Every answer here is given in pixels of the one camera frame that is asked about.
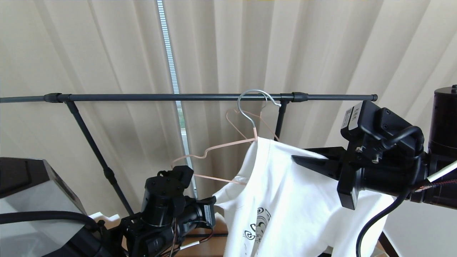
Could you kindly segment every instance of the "white t-shirt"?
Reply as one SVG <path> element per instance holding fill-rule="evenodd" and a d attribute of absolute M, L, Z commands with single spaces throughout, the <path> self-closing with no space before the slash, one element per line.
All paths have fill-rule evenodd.
<path fill-rule="evenodd" d="M 225 257 L 315 257 L 327 246 L 333 256 L 354 257 L 364 224 L 389 206 L 388 195 L 362 191 L 356 210 L 343 208 L 337 181 L 293 162 L 291 155 L 323 156 L 258 138 L 235 181 L 217 193 L 228 227 Z M 362 256 L 373 252 L 386 218 L 365 234 Z"/>

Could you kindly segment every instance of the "black metal rod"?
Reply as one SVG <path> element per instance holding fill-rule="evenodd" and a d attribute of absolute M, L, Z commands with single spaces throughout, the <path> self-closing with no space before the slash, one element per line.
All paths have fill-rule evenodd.
<path fill-rule="evenodd" d="M 376 101 L 377 95 L 310 95 L 302 92 L 271 94 L 276 101 L 304 102 L 309 100 Z M 90 101 L 236 101 L 239 94 L 48 94 L 45 96 L 2 97 L 9 102 L 90 102 Z M 263 101 L 261 94 L 246 94 L 242 101 Z"/>
<path fill-rule="evenodd" d="M 122 192 L 121 188 L 119 187 L 119 185 L 117 183 L 117 180 L 114 176 L 114 172 L 106 163 L 105 159 L 103 158 L 103 155 L 101 155 L 101 152 L 98 149 L 98 146 L 95 143 L 94 139 L 92 138 L 92 135 L 90 134 L 89 129 L 87 128 L 86 124 L 84 123 L 84 120 L 83 120 L 76 104 L 74 102 L 66 102 L 66 104 L 67 104 L 70 112 L 73 114 L 74 119 L 76 120 L 76 123 L 78 124 L 81 131 L 83 132 L 84 137 L 86 138 L 87 142 L 90 145 L 90 148 L 92 148 L 92 151 L 94 151 L 94 154 L 97 157 L 98 162 L 100 163 L 101 167 L 103 168 L 103 173 L 104 173 L 105 177 L 108 179 L 110 184 L 113 186 L 114 191 L 116 191 L 116 194 L 118 195 L 119 199 L 121 200 L 121 202 L 124 205 L 125 209 L 127 210 L 128 214 L 134 215 L 132 208 L 128 204 L 128 201 L 125 198 L 124 193 Z"/>
<path fill-rule="evenodd" d="M 281 107 L 279 107 L 278 120 L 276 121 L 276 130 L 275 130 L 275 135 L 278 138 L 281 135 L 282 122 L 284 121 L 284 114 L 286 114 L 286 108 L 287 108 L 288 103 L 289 103 L 289 101 L 281 101 Z"/>

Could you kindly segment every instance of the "screw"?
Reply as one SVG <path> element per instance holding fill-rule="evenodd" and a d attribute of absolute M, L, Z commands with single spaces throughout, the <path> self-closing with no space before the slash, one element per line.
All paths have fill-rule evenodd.
<path fill-rule="evenodd" d="M 373 158 L 372 163 L 374 163 L 374 164 L 379 163 L 379 155 L 376 155 L 376 157 Z"/>

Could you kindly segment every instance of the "black pole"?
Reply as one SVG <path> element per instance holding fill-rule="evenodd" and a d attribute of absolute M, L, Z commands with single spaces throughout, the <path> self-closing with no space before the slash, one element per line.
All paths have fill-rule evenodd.
<path fill-rule="evenodd" d="M 94 154 L 98 159 L 98 162 L 100 163 L 101 167 L 103 168 L 103 173 L 105 174 L 105 178 L 113 186 L 114 191 L 116 191 L 116 194 L 120 198 L 120 200 L 121 200 L 122 204 L 124 205 L 125 209 L 127 210 L 128 214 L 134 215 L 132 208 L 128 204 L 128 201 L 124 196 L 124 193 L 122 192 L 121 188 L 119 187 L 119 185 L 117 183 L 113 170 L 110 167 L 108 167 L 108 164 L 106 163 L 105 159 L 101 155 L 101 152 L 98 149 L 97 144 L 95 143 L 94 139 L 92 138 L 92 135 L 90 134 L 89 129 L 87 128 L 86 124 L 84 123 L 84 120 L 81 117 L 81 114 L 80 114 L 76 104 L 71 101 L 65 102 L 65 103 L 67 104 L 70 112 L 73 114 L 74 119 L 76 120 L 81 131 L 83 132 L 84 137 L 86 138 L 87 142 L 90 145 L 90 148 L 92 148 L 92 151 L 94 151 Z"/>
<path fill-rule="evenodd" d="M 377 95 L 310 95 L 302 92 L 271 94 L 276 101 L 304 102 L 308 100 L 376 101 Z M 2 97 L 0 103 L 9 102 L 91 102 L 91 101 L 236 101 L 239 94 L 60 94 L 44 96 Z M 246 94 L 242 101 L 264 101 L 262 94 Z"/>
<path fill-rule="evenodd" d="M 282 122 L 284 121 L 284 114 L 286 114 L 286 108 L 289 101 L 281 101 L 281 107 L 279 107 L 278 120 L 276 121 L 275 135 L 279 138 L 281 135 Z"/>

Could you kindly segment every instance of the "hanger hook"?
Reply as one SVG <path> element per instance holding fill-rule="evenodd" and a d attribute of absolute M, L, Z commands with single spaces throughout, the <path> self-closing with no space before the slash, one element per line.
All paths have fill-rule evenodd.
<path fill-rule="evenodd" d="M 263 90 L 260 90 L 260 89 L 250 89 L 250 90 L 248 90 L 248 91 L 242 93 L 242 94 L 238 97 L 238 101 L 237 101 L 237 102 L 238 102 L 238 103 L 237 103 L 237 104 L 238 104 L 238 110 L 239 110 L 239 112 L 240 112 L 243 116 L 245 116 L 248 120 L 251 121 L 252 126 L 255 128 L 254 120 L 251 119 L 251 117 L 249 117 L 246 113 L 244 113 L 243 109 L 241 109 L 241 99 L 243 98 L 243 96 L 244 96 L 245 94 L 250 93 L 250 92 L 259 92 L 260 94 L 262 94 L 263 96 L 265 96 L 265 99 L 266 99 L 266 100 L 267 100 L 267 97 L 268 97 L 268 98 L 271 100 L 271 102 L 272 102 L 274 105 L 276 105 L 276 106 L 281 107 L 281 104 L 275 102 L 275 99 L 273 99 L 273 97 L 271 97 L 271 95 L 270 95 L 269 93 L 267 93 L 267 92 L 265 92 L 265 91 L 263 91 Z"/>

